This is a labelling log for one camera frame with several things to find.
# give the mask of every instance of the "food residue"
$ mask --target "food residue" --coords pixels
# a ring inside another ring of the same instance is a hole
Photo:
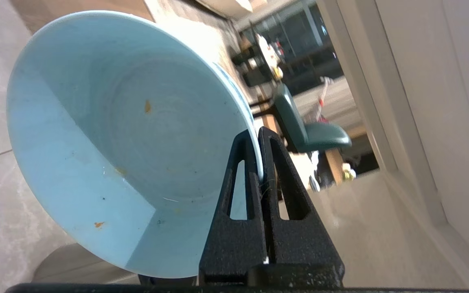
[[[115,172],[119,173],[123,177],[128,174],[128,171],[126,171],[126,169],[120,167],[115,167]]]
[[[146,100],[146,103],[144,105],[144,112],[149,113],[151,111],[151,104],[149,103],[149,100]]]

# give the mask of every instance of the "window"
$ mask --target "window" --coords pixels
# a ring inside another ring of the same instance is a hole
[[[321,76],[343,75],[315,0],[293,2],[253,29],[269,43],[280,44],[285,59],[280,65],[283,82],[293,95],[320,85]],[[254,43],[251,28],[243,33]]]

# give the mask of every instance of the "chair seat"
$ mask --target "chair seat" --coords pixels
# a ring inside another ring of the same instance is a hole
[[[325,151],[333,148],[349,147],[350,137],[339,126],[330,123],[305,124],[307,141],[295,142],[300,153]]]

